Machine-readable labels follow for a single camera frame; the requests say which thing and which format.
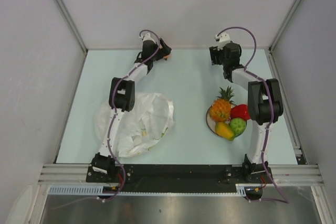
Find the orange fake pineapple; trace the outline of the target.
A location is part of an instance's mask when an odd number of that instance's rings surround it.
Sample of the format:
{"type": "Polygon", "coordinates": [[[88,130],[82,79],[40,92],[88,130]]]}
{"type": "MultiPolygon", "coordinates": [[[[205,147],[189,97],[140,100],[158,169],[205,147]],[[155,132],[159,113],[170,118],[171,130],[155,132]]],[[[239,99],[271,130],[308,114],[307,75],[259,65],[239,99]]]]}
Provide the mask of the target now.
{"type": "Polygon", "coordinates": [[[231,86],[228,86],[226,89],[220,88],[219,96],[209,109],[209,115],[215,122],[226,122],[229,120],[232,107],[236,105],[233,97],[234,90],[231,86]]]}

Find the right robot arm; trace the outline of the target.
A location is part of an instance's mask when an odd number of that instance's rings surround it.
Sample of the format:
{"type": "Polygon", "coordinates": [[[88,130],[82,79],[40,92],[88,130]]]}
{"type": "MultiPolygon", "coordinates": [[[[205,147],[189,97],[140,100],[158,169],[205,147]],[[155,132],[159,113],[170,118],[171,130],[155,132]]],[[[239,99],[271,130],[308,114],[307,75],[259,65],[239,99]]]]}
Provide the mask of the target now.
{"type": "Polygon", "coordinates": [[[283,115],[283,102],[277,79],[263,79],[240,63],[241,46],[232,41],[210,47],[212,65],[223,66],[223,76],[247,91],[247,110],[253,122],[250,146],[242,164],[243,179],[254,183],[261,175],[271,177],[267,151],[271,128],[283,115]]]}

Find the orange green fake papaya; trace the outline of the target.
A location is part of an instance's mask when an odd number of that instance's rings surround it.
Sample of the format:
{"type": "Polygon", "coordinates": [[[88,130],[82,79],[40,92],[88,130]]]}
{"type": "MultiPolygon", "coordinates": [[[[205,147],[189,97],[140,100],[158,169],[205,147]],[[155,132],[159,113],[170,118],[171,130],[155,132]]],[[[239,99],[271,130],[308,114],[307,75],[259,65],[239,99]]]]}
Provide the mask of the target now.
{"type": "Polygon", "coordinates": [[[235,133],[232,128],[225,122],[217,122],[215,124],[215,133],[229,141],[233,141],[235,138],[235,133]]]}

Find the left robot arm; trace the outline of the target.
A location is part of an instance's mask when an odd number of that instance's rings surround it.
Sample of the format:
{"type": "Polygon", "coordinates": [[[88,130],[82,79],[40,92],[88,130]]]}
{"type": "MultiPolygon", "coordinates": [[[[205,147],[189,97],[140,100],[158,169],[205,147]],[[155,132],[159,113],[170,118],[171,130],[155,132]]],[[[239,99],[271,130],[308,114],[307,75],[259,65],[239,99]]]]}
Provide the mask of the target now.
{"type": "Polygon", "coordinates": [[[129,73],[122,78],[114,77],[111,81],[108,100],[110,118],[102,145],[89,164],[87,182],[111,182],[122,169],[117,162],[117,147],[125,116],[135,105],[135,85],[152,70],[155,61],[166,59],[171,53],[171,47],[162,38],[155,41],[147,33],[141,39],[142,51],[138,53],[129,73]]]}

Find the red fake pepper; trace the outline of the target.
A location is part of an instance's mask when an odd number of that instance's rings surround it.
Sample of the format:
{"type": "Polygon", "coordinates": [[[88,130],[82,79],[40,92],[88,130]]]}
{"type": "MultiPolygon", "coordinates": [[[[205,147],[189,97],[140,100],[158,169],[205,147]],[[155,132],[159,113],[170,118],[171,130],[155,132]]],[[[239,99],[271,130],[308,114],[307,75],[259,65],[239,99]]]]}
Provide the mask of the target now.
{"type": "Polygon", "coordinates": [[[246,104],[240,104],[231,109],[230,118],[240,118],[245,121],[250,120],[250,115],[248,113],[248,106],[246,104]]]}

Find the white plastic bag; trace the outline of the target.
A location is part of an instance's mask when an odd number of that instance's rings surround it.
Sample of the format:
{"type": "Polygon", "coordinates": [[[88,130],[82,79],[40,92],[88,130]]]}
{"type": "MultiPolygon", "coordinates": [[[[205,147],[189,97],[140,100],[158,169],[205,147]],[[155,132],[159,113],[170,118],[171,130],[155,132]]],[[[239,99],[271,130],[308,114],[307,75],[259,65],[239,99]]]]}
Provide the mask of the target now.
{"type": "Polygon", "coordinates": [[[115,112],[104,101],[94,117],[98,152],[131,158],[150,151],[173,126],[173,112],[173,101],[161,93],[137,92],[130,112],[115,112]]]}

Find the green fake fruit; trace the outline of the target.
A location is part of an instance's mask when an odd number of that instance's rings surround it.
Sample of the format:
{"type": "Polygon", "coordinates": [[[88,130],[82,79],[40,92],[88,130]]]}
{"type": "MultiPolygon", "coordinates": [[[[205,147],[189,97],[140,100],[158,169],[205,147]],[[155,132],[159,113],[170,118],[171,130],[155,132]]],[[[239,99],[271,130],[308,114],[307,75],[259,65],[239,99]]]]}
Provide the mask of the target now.
{"type": "Polygon", "coordinates": [[[246,125],[247,125],[246,121],[241,118],[231,119],[229,124],[229,126],[235,133],[235,136],[240,136],[241,134],[243,134],[246,129],[246,125]]]}

